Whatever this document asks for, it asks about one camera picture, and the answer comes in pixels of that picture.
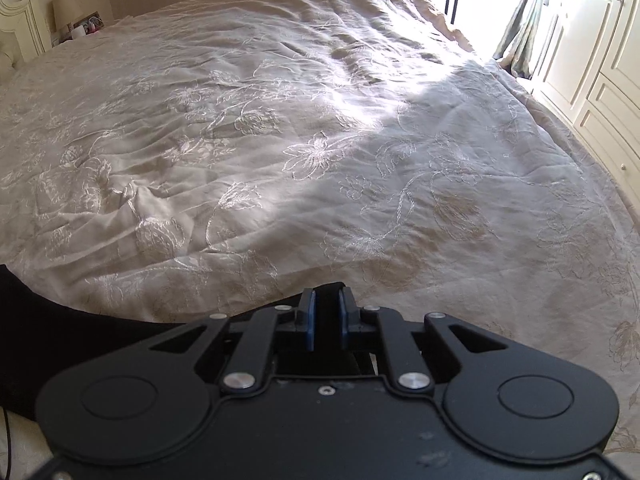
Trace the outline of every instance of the carved headboard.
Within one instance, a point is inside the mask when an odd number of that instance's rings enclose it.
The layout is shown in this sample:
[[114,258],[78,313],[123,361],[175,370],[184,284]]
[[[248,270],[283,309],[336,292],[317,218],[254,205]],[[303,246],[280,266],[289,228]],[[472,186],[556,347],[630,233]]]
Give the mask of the carved headboard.
[[15,68],[50,49],[51,36],[40,0],[14,4],[0,0],[0,53],[7,54]]

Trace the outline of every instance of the floral embroidered bedspread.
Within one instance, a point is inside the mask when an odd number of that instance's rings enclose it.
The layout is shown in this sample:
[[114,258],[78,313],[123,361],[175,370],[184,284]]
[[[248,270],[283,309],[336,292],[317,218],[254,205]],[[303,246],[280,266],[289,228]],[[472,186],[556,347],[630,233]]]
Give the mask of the floral embroidered bedspread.
[[230,314],[343,281],[615,388],[640,470],[638,232],[558,120],[430,0],[191,0],[0,88],[0,262],[74,308]]

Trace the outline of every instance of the screw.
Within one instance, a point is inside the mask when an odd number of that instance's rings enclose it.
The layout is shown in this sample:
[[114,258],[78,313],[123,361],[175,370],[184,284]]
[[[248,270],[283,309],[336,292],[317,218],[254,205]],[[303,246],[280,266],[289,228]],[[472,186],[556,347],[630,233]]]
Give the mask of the screw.
[[318,393],[324,396],[333,395],[335,393],[335,388],[332,386],[320,386],[318,388]]
[[251,388],[255,384],[255,377],[246,372],[233,372],[226,375],[222,382],[228,388],[244,390],[245,388]]
[[420,390],[429,386],[431,379],[420,372],[407,372],[398,377],[398,382],[410,390]]

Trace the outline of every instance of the drawer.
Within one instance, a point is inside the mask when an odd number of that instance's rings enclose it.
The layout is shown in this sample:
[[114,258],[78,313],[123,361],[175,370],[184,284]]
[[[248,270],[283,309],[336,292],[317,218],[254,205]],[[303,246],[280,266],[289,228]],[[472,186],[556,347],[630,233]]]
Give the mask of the drawer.
[[602,74],[596,79],[587,100],[640,156],[640,109]]
[[582,108],[575,126],[640,211],[640,158],[593,105],[587,103]]

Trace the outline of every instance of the curtain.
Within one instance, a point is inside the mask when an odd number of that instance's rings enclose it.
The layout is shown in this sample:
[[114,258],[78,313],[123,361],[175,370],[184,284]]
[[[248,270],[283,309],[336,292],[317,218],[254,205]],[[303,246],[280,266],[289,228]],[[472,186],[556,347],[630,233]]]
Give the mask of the curtain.
[[500,40],[494,59],[515,77],[531,79],[531,53],[544,0],[520,0]]

